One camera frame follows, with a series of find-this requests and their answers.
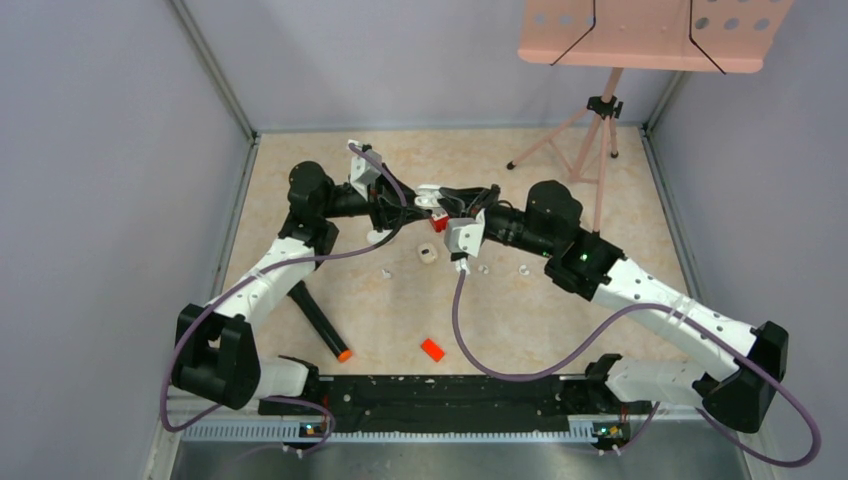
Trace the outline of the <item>beige earbud case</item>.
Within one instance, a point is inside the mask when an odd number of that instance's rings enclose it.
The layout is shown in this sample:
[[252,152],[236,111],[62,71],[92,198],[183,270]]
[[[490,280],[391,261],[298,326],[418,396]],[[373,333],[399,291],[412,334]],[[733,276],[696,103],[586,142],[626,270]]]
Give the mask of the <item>beige earbud case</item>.
[[438,260],[438,251],[431,243],[422,243],[416,247],[416,253],[422,264],[431,265]]

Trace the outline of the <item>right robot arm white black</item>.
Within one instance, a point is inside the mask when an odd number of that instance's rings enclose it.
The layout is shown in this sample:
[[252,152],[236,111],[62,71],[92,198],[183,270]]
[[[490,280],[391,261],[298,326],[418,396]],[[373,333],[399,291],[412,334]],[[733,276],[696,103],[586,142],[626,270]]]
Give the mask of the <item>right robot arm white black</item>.
[[598,232],[582,228],[582,204],[558,181],[534,184],[524,209],[499,195],[496,185],[438,188],[453,259],[477,256],[486,240],[542,256],[556,286],[633,319],[694,362],[619,358],[586,385],[594,409],[612,412],[635,401],[700,406],[732,430],[760,430],[785,376],[786,329],[773,321],[735,320],[663,283]]

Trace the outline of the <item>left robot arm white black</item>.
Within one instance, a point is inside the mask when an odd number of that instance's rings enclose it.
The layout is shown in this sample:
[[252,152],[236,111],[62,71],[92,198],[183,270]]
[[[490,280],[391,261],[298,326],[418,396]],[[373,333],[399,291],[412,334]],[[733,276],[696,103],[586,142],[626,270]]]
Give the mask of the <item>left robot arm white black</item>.
[[257,264],[207,305],[189,304],[180,312],[166,387],[233,410],[270,396],[282,396],[297,413],[314,410],[321,388],[308,378],[306,364],[260,359],[255,329],[285,299],[303,295],[306,278],[335,258],[334,219],[366,216],[374,230],[394,234],[431,215],[385,165],[358,157],[349,180],[340,185],[314,161],[297,164],[289,175],[288,202],[283,227]]

